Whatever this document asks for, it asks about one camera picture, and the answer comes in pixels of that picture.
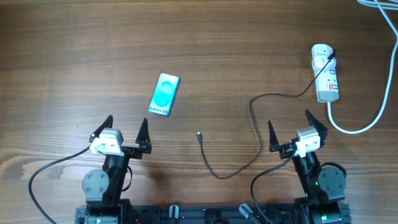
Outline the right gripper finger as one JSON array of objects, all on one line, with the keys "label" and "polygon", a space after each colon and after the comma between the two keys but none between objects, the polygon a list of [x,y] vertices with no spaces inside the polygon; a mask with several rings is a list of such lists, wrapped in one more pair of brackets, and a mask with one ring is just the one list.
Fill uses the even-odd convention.
[{"label": "right gripper finger", "polygon": [[318,131],[320,139],[325,140],[328,136],[328,128],[323,125],[319,120],[317,120],[308,109],[305,110],[305,115],[309,124]]},{"label": "right gripper finger", "polygon": [[270,152],[279,151],[279,146],[280,146],[279,141],[270,120],[268,121],[268,127],[269,127],[269,151]]}]

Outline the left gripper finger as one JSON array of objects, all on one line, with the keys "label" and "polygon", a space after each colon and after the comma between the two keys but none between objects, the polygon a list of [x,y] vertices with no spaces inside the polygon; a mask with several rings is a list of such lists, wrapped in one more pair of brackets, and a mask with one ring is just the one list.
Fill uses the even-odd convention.
[{"label": "left gripper finger", "polygon": [[113,116],[109,115],[105,121],[90,135],[89,142],[93,142],[95,138],[98,138],[100,133],[104,128],[112,128],[113,127]]},{"label": "left gripper finger", "polygon": [[149,136],[148,120],[143,119],[140,130],[136,138],[136,144],[138,144],[139,149],[146,154],[150,154],[152,151],[152,144]]}]

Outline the turquoise screen smartphone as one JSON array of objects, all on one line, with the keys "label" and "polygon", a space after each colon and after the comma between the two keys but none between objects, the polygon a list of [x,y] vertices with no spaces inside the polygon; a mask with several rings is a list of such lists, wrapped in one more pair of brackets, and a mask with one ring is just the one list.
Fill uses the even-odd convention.
[{"label": "turquoise screen smartphone", "polygon": [[180,78],[161,73],[155,86],[148,112],[168,116],[171,112]]}]

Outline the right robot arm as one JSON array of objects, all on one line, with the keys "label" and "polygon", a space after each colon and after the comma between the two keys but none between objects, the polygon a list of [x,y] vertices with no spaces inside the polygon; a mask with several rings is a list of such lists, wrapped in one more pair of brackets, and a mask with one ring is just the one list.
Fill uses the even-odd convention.
[{"label": "right robot arm", "polygon": [[305,196],[295,201],[295,216],[299,223],[351,223],[349,205],[345,199],[346,170],[334,162],[320,163],[315,151],[325,145],[328,128],[309,110],[305,111],[309,127],[297,130],[296,138],[286,144],[278,142],[269,121],[269,150],[281,159],[294,163]]}]

